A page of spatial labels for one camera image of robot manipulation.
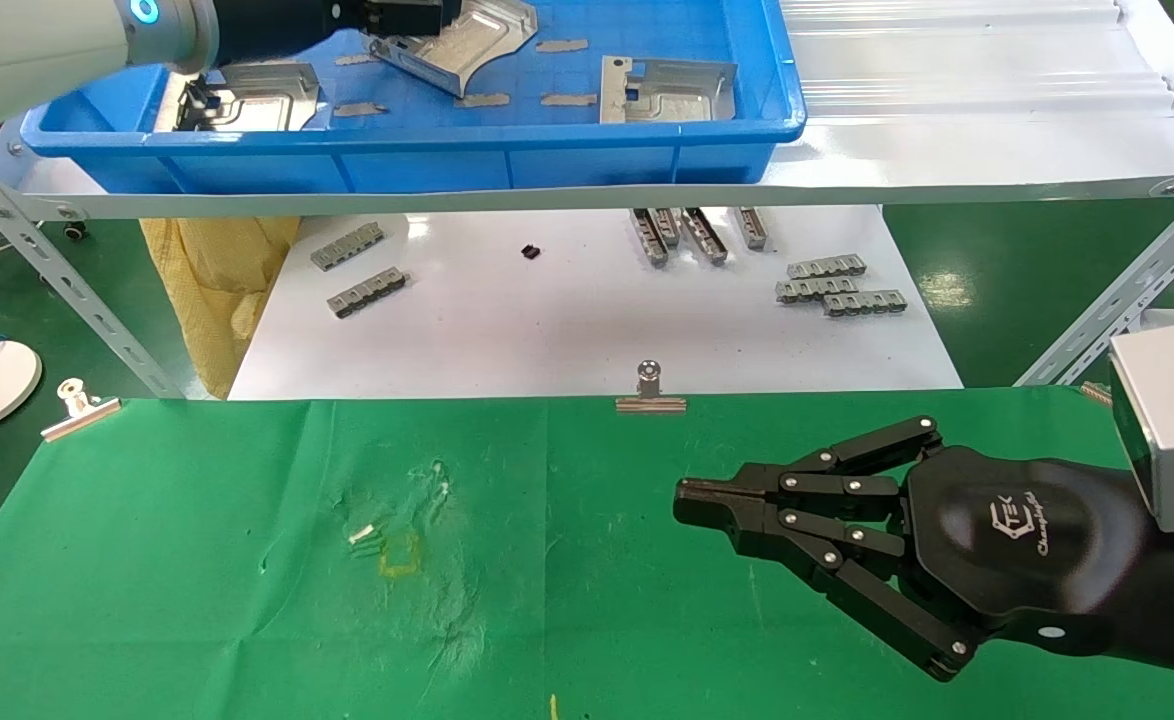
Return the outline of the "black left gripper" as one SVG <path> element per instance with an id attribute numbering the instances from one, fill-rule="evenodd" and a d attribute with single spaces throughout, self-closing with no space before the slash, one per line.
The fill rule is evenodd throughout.
<path id="1" fill-rule="evenodd" d="M 447 1 L 272 1 L 272 58 L 302 53 L 345 27 L 373 38 L 439 36 Z"/>

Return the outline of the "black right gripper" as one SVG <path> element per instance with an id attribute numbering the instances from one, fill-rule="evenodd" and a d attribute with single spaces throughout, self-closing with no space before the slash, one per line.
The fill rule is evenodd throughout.
<path id="1" fill-rule="evenodd" d="M 721 530 L 738 556 L 778 561 L 936 682 L 952 682 L 974 657 L 974 638 L 893 587 L 904 541 L 892 537 L 880 553 L 855 541 L 846 523 L 782 509 L 902 497 L 888 471 L 920 460 L 904 489 L 931 606 L 983 638 L 1108 653 L 1116 621 L 1105 606 L 1134 560 L 1134 483 L 1081 462 L 997 459 L 963 446 L 935 455 L 940 448 L 936 420 L 913 416 L 789 464 L 745 462 L 727 480 L 680 479 L 674 518 Z"/>

